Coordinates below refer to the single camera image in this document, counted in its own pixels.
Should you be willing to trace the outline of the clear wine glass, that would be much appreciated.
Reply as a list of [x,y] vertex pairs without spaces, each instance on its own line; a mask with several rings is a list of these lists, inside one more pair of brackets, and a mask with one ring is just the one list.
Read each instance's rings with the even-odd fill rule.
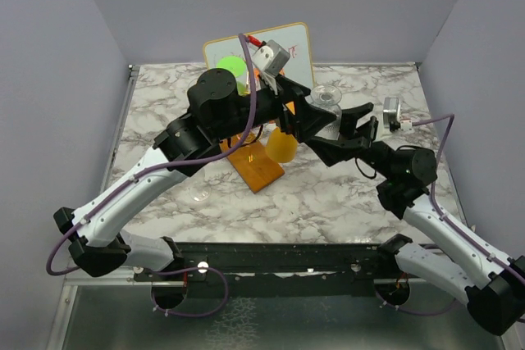
[[336,119],[321,129],[316,136],[328,140],[337,140],[340,135],[339,130],[342,117],[342,109],[340,108],[341,91],[332,85],[318,85],[312,89],[310,97],[315,107],[331,112],[336,116]]
[[192,176],[192,183],[189,189],[191,198],[196,202],[203,202],[211,195],[211,188],[205,179],[203,172],[197,172]]

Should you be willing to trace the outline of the yellow plastic wine glass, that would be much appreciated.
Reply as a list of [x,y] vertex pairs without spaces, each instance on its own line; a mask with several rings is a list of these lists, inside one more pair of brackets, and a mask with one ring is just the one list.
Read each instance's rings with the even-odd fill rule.
[[293,135],[275,128],[269,135],[265,152],[275,162],[288,163],[294,160],[298,145]]

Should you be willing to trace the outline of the green plastic wine glass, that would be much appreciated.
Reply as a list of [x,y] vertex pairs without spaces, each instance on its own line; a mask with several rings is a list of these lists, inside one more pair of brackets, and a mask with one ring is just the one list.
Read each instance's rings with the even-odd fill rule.
[[216,68],[228,70],[235,77],[240,96],[249,94],[248,68],[244,58],[234,55],[223,57],[218,61]]

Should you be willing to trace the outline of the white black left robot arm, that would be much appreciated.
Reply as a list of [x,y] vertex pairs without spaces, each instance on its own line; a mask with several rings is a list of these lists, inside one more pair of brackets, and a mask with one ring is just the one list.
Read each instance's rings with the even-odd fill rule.
[[335,120],[310,105],[310,90],[283,75],[277,92],[241,96],[234,75],[224,69],[202,73],[189,88],[187,112],[173,120],[134,167],[110,188],[82,207],[63,207],[54,214],[70,242],[74,263],[92,277],[121,266],[139,266],[172,280],[181,268],[181,253],[168,237],[151,239],[125,232],[126,224],[171,187],[192,177],[212,159],[222,159],[220,143],[271,120],[302,143]]

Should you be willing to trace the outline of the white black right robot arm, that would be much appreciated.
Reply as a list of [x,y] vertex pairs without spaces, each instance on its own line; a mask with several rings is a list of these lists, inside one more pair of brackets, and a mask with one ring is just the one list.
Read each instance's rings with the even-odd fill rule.
[[444,253],[393,239],[377,256],[387,277],[401,271],[446,291],[487,332],[501,336],[524,315],[524,258],[513,258],[476,235],[437,202],[437,153],[409,146],[393,149],[377,139],[376,117],[358,125],[372,104],[342,113],[340,138],[313,137],[306,144],[327,165],[359,159],[384,177],[377,186],[384,209],[424,233]]

